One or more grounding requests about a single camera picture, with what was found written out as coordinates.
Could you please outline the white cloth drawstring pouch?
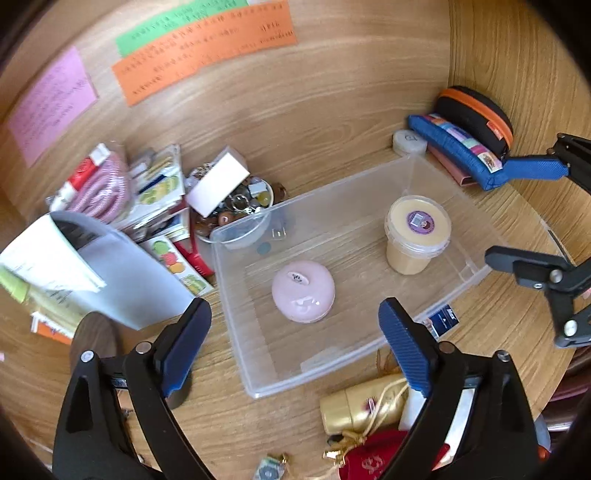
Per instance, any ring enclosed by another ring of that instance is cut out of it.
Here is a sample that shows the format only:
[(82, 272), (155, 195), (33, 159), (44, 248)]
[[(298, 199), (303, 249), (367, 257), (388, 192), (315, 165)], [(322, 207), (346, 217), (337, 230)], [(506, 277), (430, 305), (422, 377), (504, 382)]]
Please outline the white cloth drawstring pouch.
[[(444, 455), (442, 462), (450, 463), (458, 453), (461, 440), (465, 433), (469, 415), (473, 406), (475, 389), (464, 389), (457, 401), (448, 403), (439, 402), (430, 405), (429, 433), (433, 433), (436, 427), (441, 427), (444, 435), (444, 443), (449, 446), (449, 451)], [(417, 421), (424, 416), (427, 398), (418, 390), (409, 388), (405, 405), (401, 413), (398, 429), (411, 431)]]

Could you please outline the red velvet drawstring pouch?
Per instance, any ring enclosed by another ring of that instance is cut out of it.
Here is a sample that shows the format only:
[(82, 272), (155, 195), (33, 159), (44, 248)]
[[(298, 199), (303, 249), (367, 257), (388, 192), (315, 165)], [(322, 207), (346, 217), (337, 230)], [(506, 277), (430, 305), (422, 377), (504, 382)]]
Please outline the red velvet drawstring pouch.
[(369, 437), (345, 436), (325, 451), (324, 458), (339, 468), (341, 479), (379, 479), (397, 455), (408, 431), (386, 429)]

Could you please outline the clear jar with cream lid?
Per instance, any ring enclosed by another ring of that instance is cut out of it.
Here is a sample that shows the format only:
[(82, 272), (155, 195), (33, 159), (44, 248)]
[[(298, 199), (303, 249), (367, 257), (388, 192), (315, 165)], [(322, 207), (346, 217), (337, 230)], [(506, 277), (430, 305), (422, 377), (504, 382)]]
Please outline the clear jar with cream lid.
[(412, 276), (423, 272), (451, 241), (452, 222), (431, 198), (406, 195), (391, 204), (385, 217), (386, 257), (394, 271)]

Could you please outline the gold sunscreen bottle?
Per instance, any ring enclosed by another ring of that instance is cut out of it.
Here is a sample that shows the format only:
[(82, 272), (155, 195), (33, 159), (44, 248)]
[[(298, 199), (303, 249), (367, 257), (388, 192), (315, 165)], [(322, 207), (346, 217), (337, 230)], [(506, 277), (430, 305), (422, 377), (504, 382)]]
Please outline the gold sunscreen bottle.
[(383, 376), (363, 382), (353, 387), (339, 390), (325, 396), (320, 401), (322, 426), (328, 435), (341, 434), (342, 431), (363, 433), (376, 411), (381, 395), (385, 393), (376, 416), (378, 428), (396, 424), (403, 414), (408, 398), (406, 378), (398, 374)]

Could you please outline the pink round compact case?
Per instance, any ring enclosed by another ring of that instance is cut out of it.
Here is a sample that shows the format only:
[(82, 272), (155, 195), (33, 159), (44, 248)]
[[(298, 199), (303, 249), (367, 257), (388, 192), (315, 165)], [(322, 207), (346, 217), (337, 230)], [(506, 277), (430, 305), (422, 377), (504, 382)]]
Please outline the pink round compact case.
[(311, 324), (328, 316), (335, 303), (335, 281), (328, 268), (308, 260), (288, 263), (273, 277), (271, 296), (285, 318)]

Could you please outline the brown ceramic mug with lid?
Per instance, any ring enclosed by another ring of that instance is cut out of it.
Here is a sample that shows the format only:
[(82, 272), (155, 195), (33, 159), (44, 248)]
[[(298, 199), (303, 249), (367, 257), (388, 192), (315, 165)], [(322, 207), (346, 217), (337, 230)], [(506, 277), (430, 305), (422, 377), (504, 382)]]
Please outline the brown ceramic mug with lid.
[[(70, 374), (73, 374), (81, 355), (87, 350), (100, 358), (124, 355), (128, 351), (116, 322), (98, 312), (88, 313), (76, 328), (69, 349)], [(189, 373), (183, 386), (166, 398), (168, 407), (174, 410), (181, 406), (188, 398), (191, 387), (192, 377)], [(128, 391), (118, 389), (116, 392), (121, 410), (126, 414), (132, 412), (134, 409)]]

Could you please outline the small blue sachet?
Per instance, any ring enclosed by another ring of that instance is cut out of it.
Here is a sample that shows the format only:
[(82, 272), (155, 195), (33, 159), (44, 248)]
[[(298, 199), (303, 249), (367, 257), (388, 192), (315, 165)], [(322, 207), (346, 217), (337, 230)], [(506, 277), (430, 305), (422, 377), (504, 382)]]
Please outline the small blue sachet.
[(434, 338), (439, 339), (459, 324), (459, 318), (450, 305), (445, 305), (431, 315), (426, 326)]

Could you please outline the pink notebook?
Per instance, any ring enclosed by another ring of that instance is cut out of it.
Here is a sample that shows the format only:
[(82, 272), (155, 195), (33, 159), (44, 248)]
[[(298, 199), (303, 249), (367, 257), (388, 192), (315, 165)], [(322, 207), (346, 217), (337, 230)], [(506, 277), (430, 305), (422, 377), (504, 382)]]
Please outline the pink notebook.
[(452, 162), (447, 156), (441, 153), (433, 145), (428, 145), (428, 151), (439, 161), (439, 163), (447, 170), (447, 172), (461, 187), (467, 187), (477, 184), (477, 182), (473, 179), (473, 177), (470, 174), (466, 173), (464, 170), (458, 167), (454, 162)]

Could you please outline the orange tube package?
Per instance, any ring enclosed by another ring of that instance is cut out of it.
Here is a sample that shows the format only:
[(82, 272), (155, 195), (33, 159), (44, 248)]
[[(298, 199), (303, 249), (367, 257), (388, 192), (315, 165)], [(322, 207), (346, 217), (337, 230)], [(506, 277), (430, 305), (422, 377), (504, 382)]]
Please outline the orange tube package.
[(70, 345), (74, 336), (38, 311), (31, 313), (31, 332), (65, 345)]

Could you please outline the small white round tin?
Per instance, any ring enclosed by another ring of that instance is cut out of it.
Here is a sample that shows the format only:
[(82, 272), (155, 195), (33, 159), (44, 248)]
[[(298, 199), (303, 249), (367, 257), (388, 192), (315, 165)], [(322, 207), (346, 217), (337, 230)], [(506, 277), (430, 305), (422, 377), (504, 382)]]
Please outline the small white round tin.
[(414, 130), (401, 129), (393, 134), (394, 152), (405, 155), (424, 155), (428, 149), (428, 142)]

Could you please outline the fruit sticker sheet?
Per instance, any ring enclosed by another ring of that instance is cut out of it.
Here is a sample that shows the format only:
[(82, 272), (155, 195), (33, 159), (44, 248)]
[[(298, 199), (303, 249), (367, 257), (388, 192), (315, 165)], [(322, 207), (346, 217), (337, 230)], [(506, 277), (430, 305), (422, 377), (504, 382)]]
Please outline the fruit sticker sheet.
[(197, 297), (213, 291), (211, 283), (202, 277), (163, 235), (145, 240), (139, 246), (163, 265), (187, 290)]

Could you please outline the clear plastic storage bin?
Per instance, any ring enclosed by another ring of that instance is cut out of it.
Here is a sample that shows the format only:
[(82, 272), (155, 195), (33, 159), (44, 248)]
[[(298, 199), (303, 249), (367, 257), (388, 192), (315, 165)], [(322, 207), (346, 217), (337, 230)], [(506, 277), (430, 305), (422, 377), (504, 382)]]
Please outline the clear plastic storage bin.
[[(446, 250), (414, 276), (387, 262), (385, 218), (406, 195), (449, 214)], [(380, 303), (401, 301), (417, 321), (488, 275), (486, 250), (501, 242), (490, 217), (425, 158), (407, 156), (349, 176), (216, 229), (212, 257), (245, 392), (274, 395), (325, 376), (381, 348)], [(273, 302), (274, 276), (297, 261), (325, 266), (335, 302), (311, 324), (287, 319)]]

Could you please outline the orange sticky note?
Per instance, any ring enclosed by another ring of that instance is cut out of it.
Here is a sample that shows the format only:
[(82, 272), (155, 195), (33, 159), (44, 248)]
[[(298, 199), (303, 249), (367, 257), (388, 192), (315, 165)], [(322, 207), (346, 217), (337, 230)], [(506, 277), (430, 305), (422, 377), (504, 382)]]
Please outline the orange sticky note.
[(287, 1), (263, 2), (182, 26), (121, 59), (112, 71), (133, 106), (203, 67), (295, 43)]

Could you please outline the pink sticky note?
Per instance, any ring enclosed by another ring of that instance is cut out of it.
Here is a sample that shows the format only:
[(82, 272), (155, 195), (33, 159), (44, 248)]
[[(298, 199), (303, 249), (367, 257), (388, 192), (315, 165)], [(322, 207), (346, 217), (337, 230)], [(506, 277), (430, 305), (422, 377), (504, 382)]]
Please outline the pink sticky note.
[(40, 77), (9, 117), (8, 128), (25, 165), (33, 166), (96, 101), (82, 58), (71, 47)]

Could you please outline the green sticky note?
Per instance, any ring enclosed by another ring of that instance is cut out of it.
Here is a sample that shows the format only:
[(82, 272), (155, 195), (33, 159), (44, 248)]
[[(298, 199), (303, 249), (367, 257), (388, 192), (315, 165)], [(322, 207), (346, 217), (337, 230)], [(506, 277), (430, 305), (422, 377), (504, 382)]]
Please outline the green sticky note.
[(143, 21), (115, 40), (122, 58), (189, 23), (249, 5), (245, 0), (201, 0), (174, 7)]

